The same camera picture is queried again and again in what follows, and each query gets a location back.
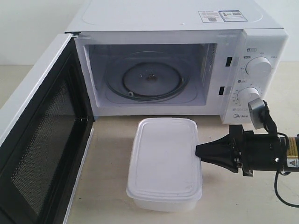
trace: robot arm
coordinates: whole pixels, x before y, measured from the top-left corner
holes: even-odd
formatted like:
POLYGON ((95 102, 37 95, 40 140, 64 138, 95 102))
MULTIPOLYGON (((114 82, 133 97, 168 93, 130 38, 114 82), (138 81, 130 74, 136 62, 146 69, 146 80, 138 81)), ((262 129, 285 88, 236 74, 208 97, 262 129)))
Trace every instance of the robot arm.
POLYGON ((284 201, 277 192, 279 174, 299 172, 299 137, 277 132, 265 101, 259 98, 251 101, 249 112, 254 127, 263 127, 267 134, 254 134, 253 131, 244 131, 242 125, 230 125, 229 134, 225 137, 196 146, 196 155, 203 162, 234 173, 241 168, 244 176, 253 176, 254 170, 276 171, 274 190, 277 197, 289 206, 299 207, 284 201))

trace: open microwave door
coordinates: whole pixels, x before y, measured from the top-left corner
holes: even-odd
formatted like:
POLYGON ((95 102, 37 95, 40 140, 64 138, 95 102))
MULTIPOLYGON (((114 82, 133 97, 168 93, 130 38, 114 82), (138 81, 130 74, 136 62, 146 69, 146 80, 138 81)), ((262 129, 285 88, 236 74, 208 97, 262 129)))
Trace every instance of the open microwave door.
POLYGON ((93 132, 74 39, 58 35, 0 110, 0 223, 63 223, 93 132))

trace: glass turntable plate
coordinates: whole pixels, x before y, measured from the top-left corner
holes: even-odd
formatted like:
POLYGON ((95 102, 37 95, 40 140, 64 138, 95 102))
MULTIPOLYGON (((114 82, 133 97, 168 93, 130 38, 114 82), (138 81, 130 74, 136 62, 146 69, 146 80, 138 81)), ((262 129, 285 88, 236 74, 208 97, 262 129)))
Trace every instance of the glass turntable plate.
POLYGON ((134 100, 159 100, 180 93, 189 80, 186 63, 162 52, 138 52, 112 61, 105 80, 116 94, 134 100))

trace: warning label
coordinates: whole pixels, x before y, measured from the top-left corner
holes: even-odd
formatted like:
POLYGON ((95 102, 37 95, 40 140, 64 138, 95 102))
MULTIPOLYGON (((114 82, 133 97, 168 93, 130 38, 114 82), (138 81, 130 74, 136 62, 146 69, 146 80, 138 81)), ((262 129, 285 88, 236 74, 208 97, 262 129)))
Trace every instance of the warning label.
POLYGON ((247 19, 239 10, 225 10, 219 11, 221 17, 225 22, 246 22, 247 19))
POLYGON ((224 22, 218 11, 198 12, 203 22, 224 22))
POLYGON ((288 167, 292 167, 292 168, 299 167, 298 148, 297 148, 295 137, 289 137, 289 147, 286 156, 287 156, 288 167))

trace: microwave oven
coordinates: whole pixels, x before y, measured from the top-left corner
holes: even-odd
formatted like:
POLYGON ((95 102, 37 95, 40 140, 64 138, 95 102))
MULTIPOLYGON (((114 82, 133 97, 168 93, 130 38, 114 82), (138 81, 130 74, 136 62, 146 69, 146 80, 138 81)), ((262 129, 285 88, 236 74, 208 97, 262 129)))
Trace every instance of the microwave oven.
POLYGON ((288 35, 252 0, 89 0, 0 110, 0 223, 66 223, 99 116, 248 123, 288 35))

